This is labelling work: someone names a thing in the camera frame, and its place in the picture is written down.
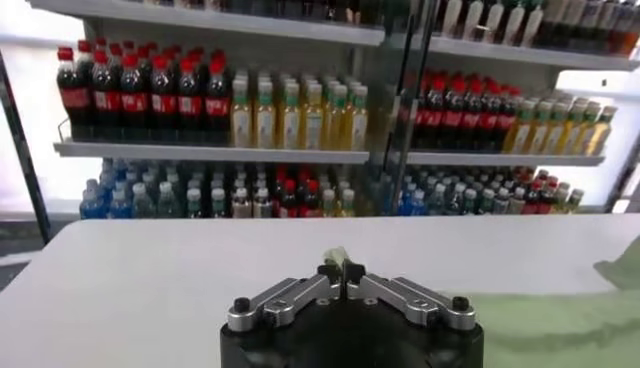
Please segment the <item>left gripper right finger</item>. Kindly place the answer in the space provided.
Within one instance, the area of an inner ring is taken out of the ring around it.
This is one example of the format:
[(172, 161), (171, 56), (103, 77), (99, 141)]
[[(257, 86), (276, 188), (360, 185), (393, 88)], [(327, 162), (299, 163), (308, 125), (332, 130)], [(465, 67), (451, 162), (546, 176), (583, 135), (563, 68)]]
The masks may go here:
[(349, 299), (382, 301), (414, 325), (431, 327), (443, 322), (456, 331), (476, 327), (476, 311), (467, 297), (449, 298), (404, 277), (383, 278), (352, 262), (343, 265), (343, 275)]

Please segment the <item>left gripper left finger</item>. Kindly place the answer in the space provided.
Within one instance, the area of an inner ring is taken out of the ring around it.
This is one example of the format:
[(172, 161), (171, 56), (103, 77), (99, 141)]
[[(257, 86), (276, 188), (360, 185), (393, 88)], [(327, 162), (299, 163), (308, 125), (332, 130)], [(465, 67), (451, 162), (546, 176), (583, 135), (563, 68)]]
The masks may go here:
[(257, 296), (236, 298), (227, 312), (227, 327), (244, 333), (263, 323), (288, 326), (309, 303), (339, 298), (341, 281), (342, 271), (335, 264), (320, 265), (309, 278), (285, 278)]

